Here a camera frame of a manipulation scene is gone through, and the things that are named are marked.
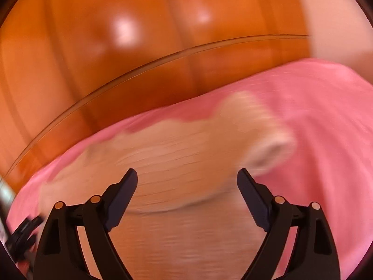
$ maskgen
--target metal pin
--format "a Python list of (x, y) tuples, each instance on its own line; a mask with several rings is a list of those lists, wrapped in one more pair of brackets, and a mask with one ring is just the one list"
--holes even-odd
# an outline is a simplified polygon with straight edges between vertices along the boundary
[(321, 208), (320, 204), (318, 204), (317, 202), (312, 202), (311, 206), (313, 209), (316, 210), (319, 210)]
[(98, 203), (100, 200), (101, 200), (101, 197), (100, 197), (100, 196), (93, 196), (93, 197), (91, 198), (91, 202), (92, 202), (92, 203)]
[(285, 199), (281, 196), (275, 196), (275, 202), (278, 203), (278, 204), (284, 204)]
[(56, 204), (55, 204), (55, 209), (60, 209), (60, 208), (62, 208), (63, 207), (63, 202), (57, 202)]

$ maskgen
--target tan garment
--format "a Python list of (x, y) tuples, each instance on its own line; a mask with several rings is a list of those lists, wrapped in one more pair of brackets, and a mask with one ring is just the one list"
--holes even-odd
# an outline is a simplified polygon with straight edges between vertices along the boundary
[[(165, 120), (89, 146), (40, 192), (40, 211), (85, 202), (128, 168), (138, 187), (110, 233), (135, 280), (240, 279), (264, 238), (236, 187), (246, 167), (266, 172), (293, 148), (290, 134), (248, 93), (235, 93), (206, 120)], [(98, 276), (86, 238), (82, 247)]]

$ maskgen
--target beige wall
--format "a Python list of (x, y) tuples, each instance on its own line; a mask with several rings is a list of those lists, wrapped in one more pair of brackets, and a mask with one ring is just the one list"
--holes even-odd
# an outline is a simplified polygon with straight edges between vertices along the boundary
[(312, 56), (352, 67), (373, 83), (373, 28), (355, 0), (302, 0)]

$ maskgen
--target pink tablecloth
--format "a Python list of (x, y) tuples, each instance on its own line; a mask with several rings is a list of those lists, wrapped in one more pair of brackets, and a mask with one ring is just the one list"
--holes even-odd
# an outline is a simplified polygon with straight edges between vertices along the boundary
[[(322, 205), (337, 245), (342, 279), (346, 279), (373, 240), (373, 88), (351, 69), (317, 59), (289, 63), (98, 132), (31, 178), (11, 207), (11, 227), (37, 214), (40, 185), (52, 180), (88, 144), (161, 119), (207, 117), (228, 93), (242, 90), (250, 91), (282, 119), (298, 142), (286, 163), (256, 180), (292, 203)], [(287, 248), (283, 269), (289, 253)]]

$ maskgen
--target glossy wood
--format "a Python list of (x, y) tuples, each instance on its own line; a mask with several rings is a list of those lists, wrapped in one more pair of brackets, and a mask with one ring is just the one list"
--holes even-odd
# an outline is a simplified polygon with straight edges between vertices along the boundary
[(168, 1), (189, 47), (268, 34), (258, 0)]
[(147, 110), (198, 95), (186, 58), (148, 70), (106, 91), (87, 104), (100, 128)]
[(306, 34), (299, 0), (18, 0), (0, 28), (0, 174), (18, 191), (123, 118), (308, 57)]
[(55, 36), (82, 97), (138, 66), (182, 50), (165, 0), (49, 2)]
[(74, 101), (53, 56), (43, 0), (18, 0), (0, 33), (4, 78), (30, 140)]

